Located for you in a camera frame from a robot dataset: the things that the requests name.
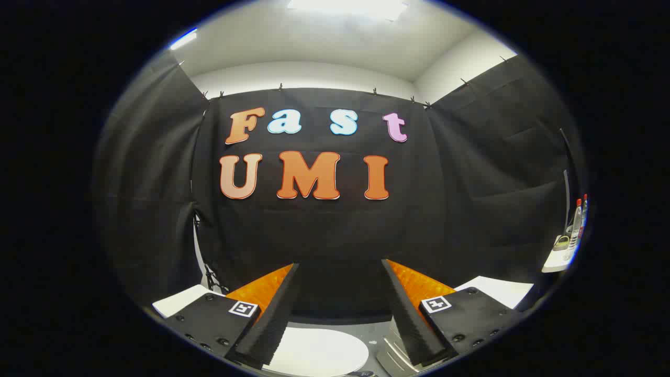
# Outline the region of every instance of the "letter s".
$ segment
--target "letter s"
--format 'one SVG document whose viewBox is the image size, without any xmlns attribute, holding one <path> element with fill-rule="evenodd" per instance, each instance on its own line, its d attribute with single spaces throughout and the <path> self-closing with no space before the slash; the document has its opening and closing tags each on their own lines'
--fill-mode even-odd
<svg viewBox="0 0 670 377">
<path fill-rule="evenodd" d="M 333 121 L 330 131 L 336 135 L 351 135 L 358 128 L 356 124 L 358 115 L 353 110 L 335 110 L 330 113 L 330 120 Z"/>
</svg>

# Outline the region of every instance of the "white wall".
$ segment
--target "white wall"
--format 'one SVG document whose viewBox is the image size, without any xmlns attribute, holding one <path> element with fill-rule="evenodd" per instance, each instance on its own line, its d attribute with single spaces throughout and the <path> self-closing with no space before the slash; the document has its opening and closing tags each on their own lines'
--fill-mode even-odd
<svg viewBox="0 0 670 377">
<path fill-rule="evenodd" d="M 372 92 L 404 99 L 415 96 L 422 101 L 414 85 L 386 74 L 350 66 L 318 62 L 266 62 L 215 70 L 191 77 L 207 98 L 241 92 L 284 88 L 333 88 Z"/>
<path fill-rule="evenodd" d="M 265 62 L 224 68 L 191 77 L 207 98 L 284 88 L 332 88 L 372 92 L 433 103 L 517 53 L 477 30 L 438 58 L 414 83 L 371 70 L 319 62 Z"/>
<path fill-rule="evenodd" d="M 465 81 L 486 72 L 517 53 L 497 39 L 477 30 L 450 48 L 414 82 L 424 101 L 433 103 Z"/>
</svg>

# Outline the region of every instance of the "orange foam pad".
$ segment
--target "orange foam pad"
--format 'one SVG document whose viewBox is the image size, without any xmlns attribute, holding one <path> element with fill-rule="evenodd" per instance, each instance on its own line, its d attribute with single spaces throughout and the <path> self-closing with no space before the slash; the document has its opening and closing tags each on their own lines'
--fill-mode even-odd
<svg viewBox="0 0 670 377">
<path fill-rule="evenodd" d="M 226 297 L 233 300 L 245 301 L 246 303 L 257 304 L 261 308 L 261 314 L 256 319 L 256 322 L 263 316 L 265 309 L 275 296 L 277 289 L 281 286 L 284 278 L 293 267 L 289 264 L 278 270 L 272 271 L 269 274 L 258 278 L 240 288 L 228 293 Z"/>
<path fill-rule="evenodd" d="M 429 278 L 428 276 L 412 270 L 409 267 L 405 267 L 402 264 L 396 263 L 392 260 L 387 261 L 389 262 L 391 269 L 393 269 L 395 276 L 398 277 L 398 280 L 400 280 L 400 283 L 403 285 L 405 293 L 411 301 L 412 306 L 414 309 L 416 309 L 426 324 L 428 324 L 425 317 L 423 316 L 423 313 L 419 310 L 421 300 L 452 294 L 455 292 L 455 290 L 450 286 L 442 284 L 441 282 L 438 282 L 433 278 Z"/>
</svg>

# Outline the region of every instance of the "light blue letter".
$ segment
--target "light blue letter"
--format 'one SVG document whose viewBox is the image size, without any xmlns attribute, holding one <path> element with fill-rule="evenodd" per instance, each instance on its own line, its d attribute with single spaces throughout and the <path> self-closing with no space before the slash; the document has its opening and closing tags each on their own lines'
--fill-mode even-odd
<svg viewBox="0 0 670 377">
<path fill-rule="evenodd" d="M 279 110 L 272 115 L 273 121 L 267 125 L 271 133 L 296 133 L 300 131 L 300 112 L 298 110 Z"/>
<path fill-rule="evenodd" d="M 333 121 L 330 131 L 336 135 L 351 135 L 358 128 L 356 124 L 358 115 L 352 110 L 335 110 L 330 113 L 330 120 Z"/>
</svg>

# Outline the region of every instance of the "white paper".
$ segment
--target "white paper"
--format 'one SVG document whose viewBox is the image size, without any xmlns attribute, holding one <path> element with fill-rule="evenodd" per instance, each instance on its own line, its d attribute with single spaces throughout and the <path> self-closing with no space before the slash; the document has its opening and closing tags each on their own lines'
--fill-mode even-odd
<svg viewBox="0 0 670 377">
<path fill-rule="evenodd" d="M 496 301 L 502 303 L 510 309 L 514 309 L 526 294 L 533 288 L 533 283 L 510 282 L 507 280 L 491 279 L 484 276 L 477 276 L 469 282 L 456 287 L 456 290 L 464 290 L 468 287 L 475 287 L 486 293 Z"/>
<path fill-rule="evenodd" d="M 359 338 L 329 329 L 286 327 L 269 370 L 288 376 L 335 377 L 362 368 L 368 347 Z"/>
<path fill-rule="evenodd" d="M 187 307 L 193 301 L 199 299 L 203 294 L 214 293 L 219 296 L 225 297 L 225 295 L 218 292 L 208 290 L 202 285 L 194 285 L 187 290 L 183 290 L 177 294 L 173 294 L 170 297 L 166 297 L 162 300 L 156 301 L 153 303 L 153 308 L 161 315 L 163 318 L 171 317 L 175 315 L 178 311 Z"/>
</svg>

